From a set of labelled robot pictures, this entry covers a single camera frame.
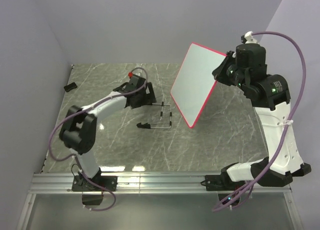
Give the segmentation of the metal wire whiteboard stand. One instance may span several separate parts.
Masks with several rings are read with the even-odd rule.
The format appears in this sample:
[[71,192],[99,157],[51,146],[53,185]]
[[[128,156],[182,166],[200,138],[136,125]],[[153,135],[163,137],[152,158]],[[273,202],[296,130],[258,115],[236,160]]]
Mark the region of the metal wire whiteboard stand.
[[163,96],[159,103],[152,103],[151,107],[158,107],[159,110],[159,120],[155,123],[150,124],[150,129],[152,130],[169,130],[172,128],[173,124],[173,112],[172,105],[167,103],[165,97]]

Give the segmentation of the pink framed whiteboard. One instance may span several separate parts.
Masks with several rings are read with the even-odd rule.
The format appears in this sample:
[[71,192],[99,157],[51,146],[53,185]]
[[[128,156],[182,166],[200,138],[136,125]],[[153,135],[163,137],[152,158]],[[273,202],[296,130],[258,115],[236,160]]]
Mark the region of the pink framed whiteboard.
[[212,72],[226,54],[191,43],[170,90],[170,95],[189,128],[196,125],[216,86]]

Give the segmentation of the yellow bone-shaped eraser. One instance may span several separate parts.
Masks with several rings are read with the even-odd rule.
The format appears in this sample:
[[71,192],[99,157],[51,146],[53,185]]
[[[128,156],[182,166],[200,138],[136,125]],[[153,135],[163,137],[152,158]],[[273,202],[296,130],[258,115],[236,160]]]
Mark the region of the yellow bone-shaped eraser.
[[65,85],[63,88],[64,88],[65,92],[69,92],[73,89],[76,89],[77,87],[78,87],[77,84],[75,82],[72,82],[68,85]]

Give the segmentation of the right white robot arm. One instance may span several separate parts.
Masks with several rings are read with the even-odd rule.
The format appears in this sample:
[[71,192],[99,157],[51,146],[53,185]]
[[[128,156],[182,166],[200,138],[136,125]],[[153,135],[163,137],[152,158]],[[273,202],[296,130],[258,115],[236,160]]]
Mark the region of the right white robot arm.
[[234,52],[227,52],[212,74],[219,83],[241,89],[250,100],[268,150],[264,159],[224,167],[219,181],[222,187],[231,190],[260,173],[260,186],[283,187],[294,177],[310,173],[311,166],[302,160],[295,140],[288,83],[281,75],[267,73],[265,48],[254,43],[238,45]]

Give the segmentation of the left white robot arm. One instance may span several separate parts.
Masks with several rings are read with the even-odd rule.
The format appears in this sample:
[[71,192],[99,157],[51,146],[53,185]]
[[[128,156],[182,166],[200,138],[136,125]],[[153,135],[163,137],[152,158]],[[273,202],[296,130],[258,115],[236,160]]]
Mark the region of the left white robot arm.
[[87,106],[69,108],[59,138],[74,154],[79,166],[79,178],[88,190],[95,191],[112,182],[102,177],[101,168],[92,151],[100,122],[126,107],[135,109],[155,102],[152,83],[130,73],[129,81],[116,87],[106,97]]

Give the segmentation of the black whiteboard clip left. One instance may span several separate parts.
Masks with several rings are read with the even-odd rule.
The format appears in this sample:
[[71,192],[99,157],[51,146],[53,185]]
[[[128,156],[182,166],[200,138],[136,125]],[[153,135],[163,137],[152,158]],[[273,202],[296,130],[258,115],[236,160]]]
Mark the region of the black whiteboard clip left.
[[141,128],[141,129],[151,129],[151,125],[149,123],[144,123],[142,124],[141,122],[138,123],[137,125],[137,128]]

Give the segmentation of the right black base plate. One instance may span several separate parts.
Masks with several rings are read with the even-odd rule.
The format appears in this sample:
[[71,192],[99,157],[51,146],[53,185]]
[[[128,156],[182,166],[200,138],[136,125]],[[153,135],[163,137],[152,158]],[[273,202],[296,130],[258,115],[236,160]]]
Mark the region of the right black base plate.
[[244,181],[233,182],[228,175],[205,175],[204,180],[200,182],[206,188],[206,191],[228,191],[236,190],[245,184]]

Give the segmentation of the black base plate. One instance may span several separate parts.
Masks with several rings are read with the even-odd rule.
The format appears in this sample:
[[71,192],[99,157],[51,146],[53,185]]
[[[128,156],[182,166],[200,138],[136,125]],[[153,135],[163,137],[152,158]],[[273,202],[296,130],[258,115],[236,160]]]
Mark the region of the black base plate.
[[[106,188],[110,191],[115,191],[118,178],[116,176],[100,176],[90,180],[103,188]],[[102,189],[89,183],[82,175],[76,175],[73,179],[71,190],[75,192],[88,192],[101,191]]]
[[205,175],[204,180],[200,182],[206,188],[206,191],[228,191],[236,190],[245,184],[244,181],[233,182],[228,175]]

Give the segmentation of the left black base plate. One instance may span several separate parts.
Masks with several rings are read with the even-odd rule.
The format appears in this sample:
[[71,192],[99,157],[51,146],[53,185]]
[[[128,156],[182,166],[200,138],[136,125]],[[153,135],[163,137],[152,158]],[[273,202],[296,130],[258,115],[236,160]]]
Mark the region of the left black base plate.
[[[100,176],[90,180],[103,188],[106,188],[110,191],[115,191],[118,178],[116,176]],[[76,175],[73,179],[71,190],[75,192],[88,192],[101,191],[102,189],[89,183],[82,175]]]

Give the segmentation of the aluminium mounting rail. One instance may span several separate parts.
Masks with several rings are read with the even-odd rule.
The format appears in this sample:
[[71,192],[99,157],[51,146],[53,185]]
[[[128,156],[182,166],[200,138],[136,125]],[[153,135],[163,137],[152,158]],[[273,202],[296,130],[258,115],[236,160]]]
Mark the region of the aluminium mounting rail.
[[[201,181],[210,172],[104,172],[117,176],[115,194],[202,194],[209,193]],[[75,194],[71,173],[34,174],[31,194]]]

